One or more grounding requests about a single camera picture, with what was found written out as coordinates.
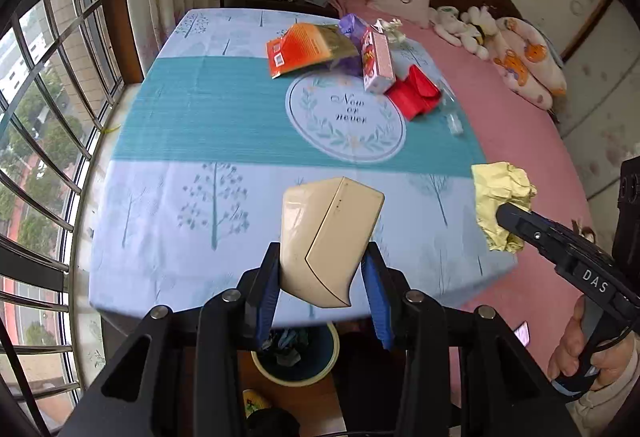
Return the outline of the person's right hand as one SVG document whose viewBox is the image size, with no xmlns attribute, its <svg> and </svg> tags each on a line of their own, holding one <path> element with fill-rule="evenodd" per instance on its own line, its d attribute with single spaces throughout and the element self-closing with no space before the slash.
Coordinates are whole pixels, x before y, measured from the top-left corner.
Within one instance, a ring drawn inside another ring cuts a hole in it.
<svg viewBox="0 0 640 437">
<path fill-rule="evenodd" d="M 581 296 L 576 301 L 574 313 L 568 320 L 562 339 L 549 360 L 547 372 L 549 379 L 556 379 L 560 374 L 572 376 L 579 368 L 579 356 L 587 342 L 585 334 L 582 333 L 585 301 L 585 296 Z M 591 357 L 591 365 L 594 365 L 600 373 L 591 390 L 598 391 L 615 383 L 623 375 L 635 354 L 636 337 L 633 334 L 628 334 L 617 345 L 595 353 Z"/>
</svg>

